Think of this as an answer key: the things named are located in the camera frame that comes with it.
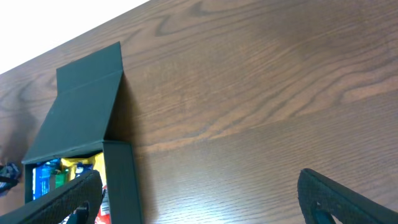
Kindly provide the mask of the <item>green black candy bar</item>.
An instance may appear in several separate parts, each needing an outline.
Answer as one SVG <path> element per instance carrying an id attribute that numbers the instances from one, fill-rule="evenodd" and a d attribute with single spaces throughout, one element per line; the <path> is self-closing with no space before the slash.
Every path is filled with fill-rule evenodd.
<path id="1" fill-rule="evenodd" d="M 61 187 L 68 182 L 68 170 L 55 170 L 51 173 L 49 179 L 50 191 Z"/>

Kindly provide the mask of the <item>yellow snack packet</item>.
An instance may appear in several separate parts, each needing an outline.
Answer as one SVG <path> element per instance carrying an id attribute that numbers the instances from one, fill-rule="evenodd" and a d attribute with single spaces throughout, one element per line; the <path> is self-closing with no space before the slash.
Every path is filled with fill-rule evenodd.
<path id="1" fill-rule="evenodd" d="M 68 170 L 68 180 L 73 180 L 86 171 L 96 170 L 100 174 L 102 186 L 106 186 L 106 168 L 102 152 L 87 158 L 62 158 L 60 164 Z"/>

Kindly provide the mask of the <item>red snack packet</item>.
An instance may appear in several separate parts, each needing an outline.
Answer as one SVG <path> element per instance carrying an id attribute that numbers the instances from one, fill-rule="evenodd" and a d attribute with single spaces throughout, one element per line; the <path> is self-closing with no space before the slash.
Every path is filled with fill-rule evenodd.
<path id="1" fill-rule="evenodd" d="M 107 186 L 103 186 L 103 200 L 95 219 L 95 224 L 111 224 L 110 206 Z"/>

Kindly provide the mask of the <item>blue cookie pack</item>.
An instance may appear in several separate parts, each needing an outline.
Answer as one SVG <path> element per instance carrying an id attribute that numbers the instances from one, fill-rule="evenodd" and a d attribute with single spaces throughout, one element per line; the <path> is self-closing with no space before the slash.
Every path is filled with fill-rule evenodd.
<path id="1" fill-rule="evenodd" d="M 61 172 L 60 159 L 52 159 L 38 163 L 32 169 L 32 193 L 33 200 L 40 198 L 51 190 L 52 180 Z"/>

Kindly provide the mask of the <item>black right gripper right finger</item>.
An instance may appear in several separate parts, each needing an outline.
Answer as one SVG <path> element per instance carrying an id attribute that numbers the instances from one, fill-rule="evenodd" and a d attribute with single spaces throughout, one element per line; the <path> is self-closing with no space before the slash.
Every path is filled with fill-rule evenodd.
<path id="1" fill-rule="evenodd" d="M 312 169 L 300 171 L 297 192 L 306 224 L 397 223 L 397 212 Z"/>

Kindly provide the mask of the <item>black box with lid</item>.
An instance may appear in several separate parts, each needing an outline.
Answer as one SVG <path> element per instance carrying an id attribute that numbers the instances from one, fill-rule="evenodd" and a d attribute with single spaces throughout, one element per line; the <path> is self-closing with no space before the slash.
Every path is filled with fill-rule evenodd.
<path id="1" fill-rule="evenodd" d="M 108 135 L 123 75 L 118 42 L 57 69 L 57 97 L 22 160 L 26 203 L 39 189 L 32 182 L 37 164 L 103 151 L 112 223 L 143 223 L 132 146 Z"/>

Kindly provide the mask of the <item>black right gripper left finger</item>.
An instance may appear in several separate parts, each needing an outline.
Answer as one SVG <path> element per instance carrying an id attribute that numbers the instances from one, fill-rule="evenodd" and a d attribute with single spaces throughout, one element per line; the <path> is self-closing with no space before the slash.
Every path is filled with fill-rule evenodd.
<path id="1" fill-rule="evenodd" d="M 103 199 L 96 170 L 85 172 L 65 185 L 1 216 L 1 223 L 94 223 Z"/>

